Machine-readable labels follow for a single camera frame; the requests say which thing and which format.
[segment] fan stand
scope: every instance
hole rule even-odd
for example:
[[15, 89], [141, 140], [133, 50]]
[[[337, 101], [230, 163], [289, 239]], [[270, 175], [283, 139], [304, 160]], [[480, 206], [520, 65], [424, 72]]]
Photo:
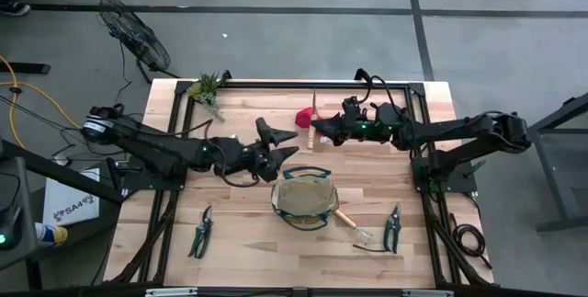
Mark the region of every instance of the fan stand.
[[[147, 73], [145, 72], [145, 69], [143, 68], [143, 62], [139, 58], [137, 58], [137, 67], [139, 67], [139, 70], [141, 70], [141, 74], [143, 74], [143, 78], [145, 79], [145, 82], [147, 82], [148, 84], [151, 84], [153, 82], [153, 80], [150, 79], [149, 76], [147, 76]], [[152, 66], [152, 65], [148, 65], [147, 67], [149, 67], [149, 71], [151, 71], [151, 72], [160, 72], [163, 74], [170, 75], [174, 78], [181, 78], [180, 76], [178, 76], [176, 74], [169, 73], [167, 71], [164, 71], [164, 70], [159, 69], [159, 68]]]

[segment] person's shoe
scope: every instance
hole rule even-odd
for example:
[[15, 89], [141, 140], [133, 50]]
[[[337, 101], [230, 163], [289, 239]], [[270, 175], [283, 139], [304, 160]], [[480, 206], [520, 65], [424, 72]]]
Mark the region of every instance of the person's shoe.
[[15, 0], [0, 0], [0, 14], [20, 17], [30, 11], [30, 5]]

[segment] yellow extension cord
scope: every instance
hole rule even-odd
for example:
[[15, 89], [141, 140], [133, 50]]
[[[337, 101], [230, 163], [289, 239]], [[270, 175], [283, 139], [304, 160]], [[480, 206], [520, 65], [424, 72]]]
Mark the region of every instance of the yellow extension cord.
[[[77, 123], [75, 123], [68, 115], [67, 113], [65, 113], [65, 111], [63, 111], [62, 107], [55, 101], [55, 99], [51, 98], [51, 96], [47, 95], [43, 90], [37, 88], [34, 85], [25, 83], [25, 82], [18, 82], [17, 81], [17, 75], [15, 74], [15, 71], [12, 69], [12, 66], [10, 66], [10, 63], [3, 57], [0, 55], [0, 60], [2, 60], [2, 62], [4, 62], [4, 64], [6, 65], [6, 67], [8, 68], [8, 71], [10, 71], [10, 74], [12, 75], [12, 80], [13, 82], [0, 82], [0, 86], [13, 86], [13, 87], [18, 87], [18, 86], [28, 86], [31, 89], [36, 90], [37, 92], [39, 92], [40, 94], [42, 94], [45, 98], [47, 98], [51, 103], [53, 103], [53, 105], [55, 106], [55, 108], [57, 108], [60, 113], [62, 113], [62, 115], [73, 125], [75, 126], [75, 128], [81, 129], [82, 127], [80, 127], [80, 125], [78, 125]], [[17, 133], [17, 129], [15, 127], [15, 123], [14, 123], [14, 118], [13, 118], [13, 112], [15, 109], [15, 105], [17, 103], [17, 94], [13, 93], [12, 94], [12, 104], [10, 106], [10, 111], [8, 113], [8, 118], [10, 120], [10, 129], [12, 130], [12, 134], [15, 136], [15, 139], [17, 140], [18, 145], [23, 148], [25, 148], [25, 144], [23, 144], [20, 141], [20, 137], [18, 137], [18, 133]]]

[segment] red object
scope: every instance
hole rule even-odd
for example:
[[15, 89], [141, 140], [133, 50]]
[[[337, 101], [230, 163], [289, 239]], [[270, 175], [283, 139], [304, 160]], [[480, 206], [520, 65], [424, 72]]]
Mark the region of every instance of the red object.
[[[312, 108], [305, 108], [302, 111], [296, 113], [296, 125], [301, 128], [309, 128], [311, 126]], [[317, 120], [322, 119], [317, 113]]]

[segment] wooden handle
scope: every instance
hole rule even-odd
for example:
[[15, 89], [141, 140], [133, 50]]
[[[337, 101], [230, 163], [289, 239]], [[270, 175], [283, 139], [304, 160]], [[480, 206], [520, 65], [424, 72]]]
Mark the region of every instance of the wooden handle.
[[[312, 114], [311, 120], [316, 120], [316, 114]], [[309, 140], [306, 143], [306, 148], [312, 150], [314, 147], [314, 135], [316, 134], [316, 128], [314, 126], [309, 126]]]
[[341, 219], [341, 221], [344, 222], [349, 227], [356, 228], [356, 223], [352, 222], [351, 219], [347, 218], [347, 216], [344, 215], [341, 211], [339, 211], [339, 210], [335, 211], [334, 215], [336, 215], [337, 218]]

